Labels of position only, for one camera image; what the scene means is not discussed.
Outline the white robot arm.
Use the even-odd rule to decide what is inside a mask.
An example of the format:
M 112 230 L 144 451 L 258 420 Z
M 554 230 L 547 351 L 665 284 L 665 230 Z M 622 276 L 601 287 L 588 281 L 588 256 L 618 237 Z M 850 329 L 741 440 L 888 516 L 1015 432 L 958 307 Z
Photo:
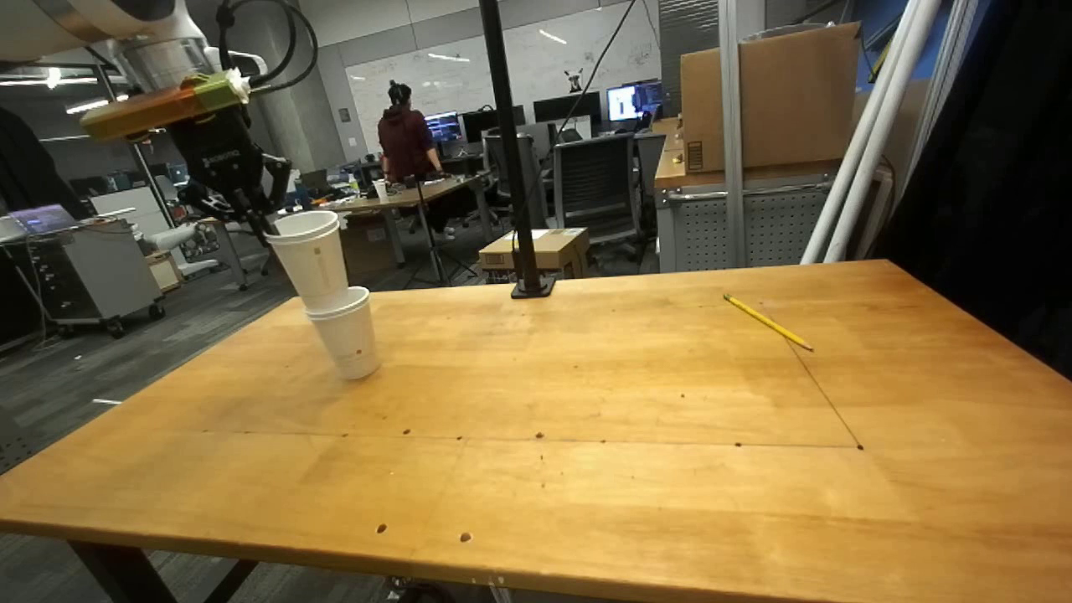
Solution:
M 278 195 L 244 109 L 255 83 L 212 46 L 188 0 L 0 0 L 0 61 L 29 64 L 103 45 L 135 83 L 129 102 L 87 110 L 90 138 L 140 138 L 153 128 L 178 143 L 188 173 L 239 219 L 265 221 Z

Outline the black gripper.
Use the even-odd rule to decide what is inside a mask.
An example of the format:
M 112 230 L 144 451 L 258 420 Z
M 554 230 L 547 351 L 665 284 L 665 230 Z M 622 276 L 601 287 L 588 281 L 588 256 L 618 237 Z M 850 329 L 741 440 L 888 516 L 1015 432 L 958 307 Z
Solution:
M 260 221 L 271 211 L 265 192 L 265 150 L 249 133 L 249 110 L 224 109 L 169 128 L 188 173 L 223 195 L 243 219 Z

